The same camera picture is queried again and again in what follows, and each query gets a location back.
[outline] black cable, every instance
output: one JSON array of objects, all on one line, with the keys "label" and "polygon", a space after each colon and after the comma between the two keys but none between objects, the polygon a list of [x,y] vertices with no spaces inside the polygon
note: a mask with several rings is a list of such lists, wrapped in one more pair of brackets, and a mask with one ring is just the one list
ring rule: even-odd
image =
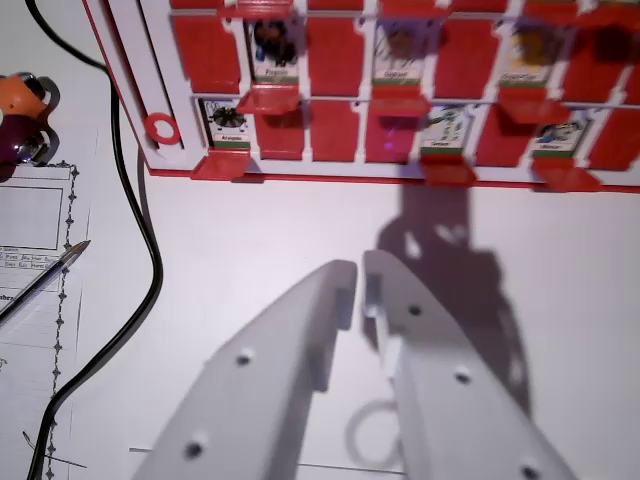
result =
[{"label": "black cable", "polygon": [[[78,60],[103,71],[107,76],[109,76],[109,72],[105,65],[76,50],[74,47],[62,40],[56,32],[51,29],[40,14],[35,0],[25,0],[25,3],[29,12],[33,16],[33,19],[54,43],[69,52]],[[144,322],[144,319],[155,304],[156,299],[160,294],[160,289],[162,288],[163,268],[160,251],[153,234],[150,220],[145,219],[144,215],[140,211],[135,194],[131,188],[131,183],[129,182],[127,169],[124,164],[124,156],[122,154],[122,144],[120,141],[120,99],[118,98],[118,92],[110,76],[109,82],[111,85],[111,141],[113,143],[113,154],[115,157],[116,168],[118,170],[118,176],[120,177],[122,189],[127,197],[127,201],[129,202],[129,206],[131,207],[133,216],[138,228],[140,229],[140,233],[147,245],[147,249],[149,250],[149,256],[151,257],[151,263],[153,266],[153,278],[151,280],[151,286],[149,287],[144,299],[118,333],[116,333],[114,337],[109,340],[109,342],[102,347],[91,360],[89,360],[82,370],[80,370],[69,382],[63,385],[51,397],[51,400],[49,401],[49,404],[42,416],[42,422],[40,424],[40,430],[38,431],[33,456],[31,457],[31,466],[29,467],[27,480],[40,480],[42,477],[42,467],[49,431],[51,430],[56,412],[60,406],[69,397],[69,395],[75,392],[84,382],[95,375],[127,343],[129,338],[131,338],[140,325],[142,325],[142,322]]]}]

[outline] red plastic ledge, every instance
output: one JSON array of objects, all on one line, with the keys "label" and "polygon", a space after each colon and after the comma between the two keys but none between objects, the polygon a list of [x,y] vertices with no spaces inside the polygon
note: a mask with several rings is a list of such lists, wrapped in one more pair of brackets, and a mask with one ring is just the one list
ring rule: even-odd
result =
[{"label": "red plastic ledge", "polygon": [[420,86],[374,86],[369,112],[379,117],[421,117],[431,105],[420,93]]},{"label": "red plastic ledge", "polygon": [[498,93],[498,105],[518,125],[558,124],[571,112],[557,100],[546,99],[544,88],[505,87]]},{"label": "red plastic ledge", "polygon": [[602,184],[584,168],[574,166],[573,158],[537,157],[531,169],[554,192],[600,192]]},{"label": "red plastic ledge", "polygon": [[249,168],[248,150],[209,149],[191,174],[194,180],[233,180],[245,175]]},{"label": "red plastic ledge", "polygon": [[293,13],[293,0],[238,0],[233,7],[221,8],[218,15],[261,20],[286,18]]},{"label": "red plastic ledge", "polygon": [[439,8],[435,0],[380,0],[383,16],[446,17],[451,8]]},{"label": "red plastic ledge", "polygon": [[242,114],[283,115],[298,108],[297,85],[254,84],[236,110]]}]

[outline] screw hole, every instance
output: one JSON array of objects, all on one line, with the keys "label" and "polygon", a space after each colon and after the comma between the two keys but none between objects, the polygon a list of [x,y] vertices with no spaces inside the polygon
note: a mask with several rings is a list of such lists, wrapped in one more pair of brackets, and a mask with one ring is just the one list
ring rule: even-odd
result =
[{"label": "screw hole", "polygon": [[199,442],[189,442],[184,449],[184,456],[187,460],[195,460],[202,455],[203,451],[204,448],[202,448],[202,445]]},{"label": "screw hole", "polygon": [[469,373],[469,370],[464,367],[458,368],[453,376],[458,383],[461,383],[462,385],[469,385],[471,383],[471,374]]},{"label": "screw hole", "polygon": [[236,357],[236,364],[239,367],[245,367],[253,360],[253,352],[249,349],[242,350]]},{"label": "screw hole", "polygon": [[538,480],[540,478],[540,473],[532,466],[525,465],[522,467],[522,476],[527,480]]}]

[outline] paper sheet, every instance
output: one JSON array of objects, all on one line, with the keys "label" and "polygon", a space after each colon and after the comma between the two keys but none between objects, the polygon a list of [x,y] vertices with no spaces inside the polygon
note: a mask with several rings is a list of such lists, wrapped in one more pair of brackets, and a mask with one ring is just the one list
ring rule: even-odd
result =
[{"label": "paper sheet", "polygon": [[[69,246],[86,239],[88,175],[61,162],[19,167],[0,183],[0,307]],[[75,373],[82,284],[72,266],[0,326],[0,465],[3,480],[26,477],[33,441],[51,395]],[[69,457],[71,405],[56,415],[47,453]],[[68,478],[45,460],[44,476]]]}]

